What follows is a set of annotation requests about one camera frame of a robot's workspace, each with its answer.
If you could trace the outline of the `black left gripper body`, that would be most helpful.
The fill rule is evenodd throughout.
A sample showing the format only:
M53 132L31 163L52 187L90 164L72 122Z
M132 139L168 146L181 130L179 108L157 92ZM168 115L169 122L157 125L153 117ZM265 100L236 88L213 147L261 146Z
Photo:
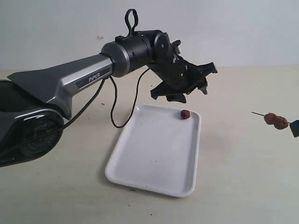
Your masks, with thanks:
M184 94L190 94L197 89L200 80L200 72L197 69L198 65L192 64L183 57L173 63L155 63L147 64L148 68L153 71L162 81L167 83L176 83L178 81L186 81L187 88Z

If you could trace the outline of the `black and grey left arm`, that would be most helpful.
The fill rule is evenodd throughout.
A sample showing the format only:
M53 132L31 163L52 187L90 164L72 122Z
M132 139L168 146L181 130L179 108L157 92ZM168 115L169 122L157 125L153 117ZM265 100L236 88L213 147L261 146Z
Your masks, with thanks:
M107 43L97 55L54 67L16 72L0 82L0 165L24 163L46 155L77 116L72 98L96 82L122 77L147 66L161 83L153 99L185 103L185 96L207 90L213 63L194 65L180 56L180 41L160 30L133 31Z

